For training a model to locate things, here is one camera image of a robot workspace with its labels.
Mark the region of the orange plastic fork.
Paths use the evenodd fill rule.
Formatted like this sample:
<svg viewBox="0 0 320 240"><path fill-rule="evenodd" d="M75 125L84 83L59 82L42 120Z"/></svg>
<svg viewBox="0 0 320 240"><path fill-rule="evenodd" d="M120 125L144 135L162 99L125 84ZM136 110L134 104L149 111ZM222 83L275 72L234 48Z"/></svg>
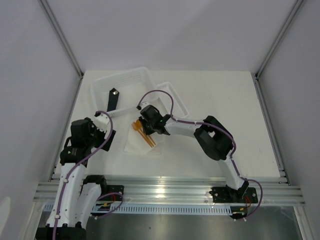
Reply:
<svg viewBox="0 0 320 240"><path fill-rule="evenodd" d="M136 132L138 132L138 133L140 134L140 136L146 141L146 143L147 143L151 148L154 147L153 144L152 144L152 142L147 138L147 136L146 136L146 135L143 133L143 131L136 125L135 122L133 122L133 123L131 124L131 126L132 126L132 128L133 128Z"/></svg>

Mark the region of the orange plastic spoon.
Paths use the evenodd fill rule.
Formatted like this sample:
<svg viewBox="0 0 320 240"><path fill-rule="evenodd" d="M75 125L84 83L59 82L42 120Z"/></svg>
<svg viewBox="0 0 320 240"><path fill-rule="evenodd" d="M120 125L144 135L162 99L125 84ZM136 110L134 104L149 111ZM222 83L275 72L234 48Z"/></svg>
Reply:
<svg viewBox="0 0 320 240"><path fill-rule="evenodd" d="M143 127L143 125L142 125L142 123L140 122L139 119L135 121L135 124L136 124L139 128Z"/></svg>

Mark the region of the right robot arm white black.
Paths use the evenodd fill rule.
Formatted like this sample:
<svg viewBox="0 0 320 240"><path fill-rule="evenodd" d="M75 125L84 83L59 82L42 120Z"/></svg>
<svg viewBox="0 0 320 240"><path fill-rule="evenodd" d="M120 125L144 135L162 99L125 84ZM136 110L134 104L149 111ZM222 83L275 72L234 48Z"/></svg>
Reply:
<svg viewBox="0 0 320 240"><path fill-rule="evenodd" d="M246 197L248 181L242 179L233 160L236 143L233 136L213 116L207 116L203 121L191 121L174 118L171 114L162 116L159 110L151 104L138 105L139 121L146 135L179 135L197 140L207 157L217 161L226 180L226 191L229 198L239 202Z"/></svg>

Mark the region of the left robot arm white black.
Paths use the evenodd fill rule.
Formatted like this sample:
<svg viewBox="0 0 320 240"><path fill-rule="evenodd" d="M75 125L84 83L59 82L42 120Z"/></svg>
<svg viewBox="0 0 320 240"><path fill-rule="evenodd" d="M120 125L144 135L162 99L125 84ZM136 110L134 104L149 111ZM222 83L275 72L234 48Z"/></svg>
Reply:
<svg viewBox="0 0 320 240"><path fill-rule="evenodd" d="M75 120L60 153L59 185L50 216L38 227L37 240L85 240L86 226L97 200L108 196L103 175L85 176L89 159L99 150L109 151L116 131L103 111L93 119Z"/></svg>

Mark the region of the small white plastic tray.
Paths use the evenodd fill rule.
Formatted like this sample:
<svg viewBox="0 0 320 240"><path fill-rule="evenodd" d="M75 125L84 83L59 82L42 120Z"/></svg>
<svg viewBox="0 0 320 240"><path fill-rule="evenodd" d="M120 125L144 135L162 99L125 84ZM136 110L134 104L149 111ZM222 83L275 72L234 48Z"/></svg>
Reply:
<svg viewBox="0 0 320 240"><path fill-rule="evenodd" d="M173 99L173 116L179 119L185 119L189 116L189 111L186 108L185 104L181 100L179 94L173 87L170 82L163 82L156 85L158 90L162 90L170 94ZM165 93L159 92L158 93L160 101L164 107L164 109L169 114L171 112L172 101L168 95Z"/></svg>

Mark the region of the large white plastic basket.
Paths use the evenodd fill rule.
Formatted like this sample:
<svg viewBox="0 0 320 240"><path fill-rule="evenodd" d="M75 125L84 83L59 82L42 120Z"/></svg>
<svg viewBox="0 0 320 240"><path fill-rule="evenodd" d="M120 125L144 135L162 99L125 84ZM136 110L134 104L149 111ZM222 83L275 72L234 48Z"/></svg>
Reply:
<svg viewBox="0 0 320 240"><path fill-rule="evenodd" d="M120 117L136 111L142 96L156 88L150 71L138 67L95 79L90 84L90 93L94 111L106 111L112 89L119 92L116 109L108 114Z"/></svg>

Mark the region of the left side aluminium rail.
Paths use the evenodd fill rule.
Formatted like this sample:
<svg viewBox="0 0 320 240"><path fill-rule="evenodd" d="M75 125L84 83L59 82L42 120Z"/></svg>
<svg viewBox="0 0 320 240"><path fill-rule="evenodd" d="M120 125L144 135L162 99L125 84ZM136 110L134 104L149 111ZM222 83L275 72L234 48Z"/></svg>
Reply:
<svg viewBox="0 0 320 240"><path fill-rule="evenodd" d="M82 73L81 76L79 77L79 81L78 81L78 84L77 84L76 91L75 91L75 93L74 93L74 95L72 97L72 102L71 102L70 108L69 108L69 110L67 112L68 113L67 114L67 119L66 119L66 122L63 125L62 136L61 136L61 138L59 140L58 147L57 147L57 150L56 150L54 158L53 158L53 162L50 165L47 182L51 182L52 176L53 176L53 174L55 172L57 163L59 161L60 151L61 151L61 148L62 148L62 146L64 144L64 139L65 139L65 136L67 134L68 126L69 126L69 123L71 121L71 117L72 117L73 110L74 110L74 107L75 107L75 104L76 104L76 101L77 101L78 94L80 92L80 88L81 88L81 85L82 85L82 82L83 82L83 78L84 78L84 73Z"/></svg>

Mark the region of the aluminium rail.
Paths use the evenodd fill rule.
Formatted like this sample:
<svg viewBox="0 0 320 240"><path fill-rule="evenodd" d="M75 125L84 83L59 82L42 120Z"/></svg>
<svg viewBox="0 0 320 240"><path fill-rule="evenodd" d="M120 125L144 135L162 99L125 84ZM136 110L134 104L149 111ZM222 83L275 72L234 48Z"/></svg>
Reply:
<svg viewBox="0 0 320 240"><path fill-rule="evenodd" d="M223 187L223 177L167 177L106 175L109 185L123 185L124 199L128 204L155 205L211 205L214 186ZM250 182L262 197L262 206L305 206L299 186L289 185L286 178L261 178Z"/></svg>
<svg viewBox="0 0 320 240"><path fill-rule="evenodd" d="M272 123L272 119L271 119L271 116L270 116L270 113L269 113L269 110L268 110L268 107L267 107L267 103L266 103L266 100L265 100L265 97L264 97L264 94L263 94L263 91L262 91L262 87L261 87L261 84L260 84L260 81L259 79L257 78L257 76L255 74L251 74L252 76L252 80L253 80L253 85L255 87L255 90L256 90L256 95L257 95L257 98L258 98L258 101L259 101L259 104L260 104L260 108L261 108L261 111L262 111L262 115L263 115L263 118L264 118L264 121L265 121L265 125L266 125L266 128L267 128L267 132L268 132L268 135L269 135L269 139L270 139L270 142L271 142L271 146L272 146L272 149L273 149L273 153L274 153L274 156L275 156L275 160L277 162L277 165L278 165L278 169L280 172L284 172L284 177L286 178L286 184L291 186L291 181L290 181L290 178L288 176L288 173L287 173L287 170L286 170L286 167L285 167L285 162L284 162L284 158L283 158L283 154L282 154L282 151L281 151L281 148L280 148L280 145L279 145L279 141L277 139L277 136L276 136L276 132L275 132L275 129L274 129L274 126L273 126L273 123Z"/></svg>
<svg viewBox="0 0 320 240"><path fill-rule="evenodd" d="M82 85L82 82L83 82L83 78L84 78L84 73L82 73L81 76L79 77L79 81L78 81L78 84L77 84L76 91L75 91L75 93L74 93L74 95L72 97L72 102L71 102L70 108L69 108L69 110L67 112L68 113L67 114L67 119L66 119L66 122L63 125L62 136L61 136L61 138L59 140L58 147L57 147L57 150L56 150L54 158L53 158L53 162L50 165L47 182L51 182L52 176L53 176L53 174L55 172L57 163L59 161L60 151L61 151L61 148L62 148L62 146L64 144L64 139L65 139L65 136L67 134L68 126L69 126L69 123L71 121L71 117L72 117L73 110L74 110L74 107L75 107L75 104L76 104L76 101L77 101L78 94L80 92L80 88L81 88L81 85Z"/></svg>

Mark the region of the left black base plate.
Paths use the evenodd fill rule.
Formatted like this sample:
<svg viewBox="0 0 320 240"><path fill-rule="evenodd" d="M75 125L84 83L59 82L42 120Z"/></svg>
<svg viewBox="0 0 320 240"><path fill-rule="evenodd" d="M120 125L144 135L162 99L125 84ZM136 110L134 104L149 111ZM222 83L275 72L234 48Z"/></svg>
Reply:
<svg viewBox="0 0 320 240"><path fill-rule="evenodd" d="M123 185L108 185L106 192L102 195L107 195L101 198L101 201L117 202L121 201L122 197L119 194L124 194L125 187Z"/></svg>

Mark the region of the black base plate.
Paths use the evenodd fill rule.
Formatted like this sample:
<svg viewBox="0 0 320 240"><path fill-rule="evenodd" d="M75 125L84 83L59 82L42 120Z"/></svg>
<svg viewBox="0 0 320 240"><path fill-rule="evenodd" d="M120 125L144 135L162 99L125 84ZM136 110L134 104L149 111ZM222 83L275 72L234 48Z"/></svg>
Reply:
<svg viewBox="0 0 320 240"><path fill-rule="evenodd" d="M212 187L209 192L214 203L231 203L231 204L257 204L258 194L254 187L248 187L246 191L234 190L228 186Z"/></svg>
<svg viewBox="0 0 320 240"><path fill-rule="evenodd" d="M101 201L117 202L121 201L122 197L119 194L124 194L125 187L123 185L108 185L106 192L102 195L107 195L101 198Z"/></svg>

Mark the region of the aluminium front rail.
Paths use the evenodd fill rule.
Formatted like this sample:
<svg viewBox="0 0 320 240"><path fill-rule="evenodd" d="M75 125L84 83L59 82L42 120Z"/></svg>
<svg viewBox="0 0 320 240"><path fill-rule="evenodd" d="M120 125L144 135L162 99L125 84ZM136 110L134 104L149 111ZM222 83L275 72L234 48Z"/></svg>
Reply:
<svg viewBox="0 0 320 240"><path fill-rule="evenodd" d="M106 175L109 185L123 185L124 199L128 204L155 205L211 205L214 186L223 187L223 177L167 177ZM289 185L286 178L261 178L250 182L262 197L262 206L305 206L299 186Z"/></svg>

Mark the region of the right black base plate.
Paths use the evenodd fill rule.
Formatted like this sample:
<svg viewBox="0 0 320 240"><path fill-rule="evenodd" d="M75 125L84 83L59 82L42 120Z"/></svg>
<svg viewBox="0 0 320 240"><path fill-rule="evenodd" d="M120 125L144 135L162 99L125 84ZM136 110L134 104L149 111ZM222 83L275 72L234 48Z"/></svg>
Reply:
<svg viewBox="0 0 320 240"><path fill-rule="evenodd" d="M234 190L228 186L212 187L209 192L214 203L231 203L231 204L257 204L258 194L254 187L248 187L246 191Z"/></svg>

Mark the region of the left aluminium frame post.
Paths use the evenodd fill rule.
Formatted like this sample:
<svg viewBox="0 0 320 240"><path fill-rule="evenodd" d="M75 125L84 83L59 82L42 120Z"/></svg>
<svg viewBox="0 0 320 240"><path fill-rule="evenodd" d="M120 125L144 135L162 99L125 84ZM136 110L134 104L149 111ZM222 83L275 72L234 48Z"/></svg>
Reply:
<svg viewBox="0 0 320 240"><path fill-rule="evenodd" d="M69 41L67 40L65 33L63 31L63 29L61 28L57 17L55 16L50 3L48 0L38 0L37 1L45 15L45 17L47 18L55 36L57 37L64 53L66 54L69 62L71 63L74 71L76 72L77 76L82 79L84 76L83 71L81 70L81 67L76 59L76 56L70 46Z"/></svg>

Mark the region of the aluminium frame post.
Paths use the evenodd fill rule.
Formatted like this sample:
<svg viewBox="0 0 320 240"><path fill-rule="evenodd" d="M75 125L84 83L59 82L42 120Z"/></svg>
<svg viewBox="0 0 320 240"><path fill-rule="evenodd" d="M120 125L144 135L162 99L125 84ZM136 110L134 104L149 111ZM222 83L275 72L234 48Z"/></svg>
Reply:
<svg viewBox="0 0 320 240"><path fill-rule="evenodd" d="M77 76L82 79L84 76L83 71L81 70L81 67L76 59L76 56L70 46L69 41L67 40L65 33L63 31L63 29L61 28L57 17L55 16L50 3L48 0L38 0L37 1L45 15L45 17L47 18L55 36L57 37L64 53L66 54L69 62L71 63L74 71L76 72Z"/></svg>
<svg viewBox="0 0 320 240"><path fill-rule="evenodd" d="M283 40L285 39L286 35L288 34L290 28L295 22L295 19L298 17L299 13L301 12L306 0L295 0L293 6L290 8L287 16L285 17L284 22L281 24L279 31L277 32L275 38L272 41L267 53L265 54L257 72L255 73L255 78L259 80L265 70L267 69L268 65L270 64L271 60L273 59L274 55L276 54L278 48L281 46Z"/></svg>

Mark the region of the right side aluminium rail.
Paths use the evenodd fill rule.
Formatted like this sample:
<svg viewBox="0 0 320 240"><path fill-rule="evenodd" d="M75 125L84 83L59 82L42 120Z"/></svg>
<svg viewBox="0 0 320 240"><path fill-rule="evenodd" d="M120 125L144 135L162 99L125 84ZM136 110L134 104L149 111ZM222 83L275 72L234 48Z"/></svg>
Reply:
<svg viewBox="0 0 320 240"><path fill-rule="evenodd" d="M262 115L263 115L263 118L264 118L264 121L265 121L265 125L266 125L266 128L267 128L267 132L268 132L268 135L269 135L269 139L270 139L270 142L271 142L271 146L272 146L272 149L273 149L273 153L274 153L274 156L275 156L275 160L277 162L277 165L278 165L278 169L280 172L284 172L284 177L286 178L286 184L291 186L291 181L290 181L290 178L288 176L288 173L287 173L287 170L286 170L286 167L285 167L285 162L284 162L284 158L283 158L283 154L282 154L282 151L281 151L281 148L280 148L280 145L279 145L279 141L277 139L277 136L276 136L276 132L275 132L275 129L274 129L274 126L273 126L273 123L272 123L272 119L271 119L271 116L270 116L270 113L269 113L269 110L268 110L268 107L267 107L267 103L266 103L266 100L265 100L265 97L264 97L264 94L263 94L263 91L262 91L262 87L261 87L261 84L260 84L260 81L259 79L257 78L257 76L255 74L251 74L252 76L252 80L253 80L253 85L255 87L255 90L256 90L256 95L257 95L257 98L258 98L258 101L259 101L259 104L260 104L260 108L261 108L261 111L262 111Z"/></svg>

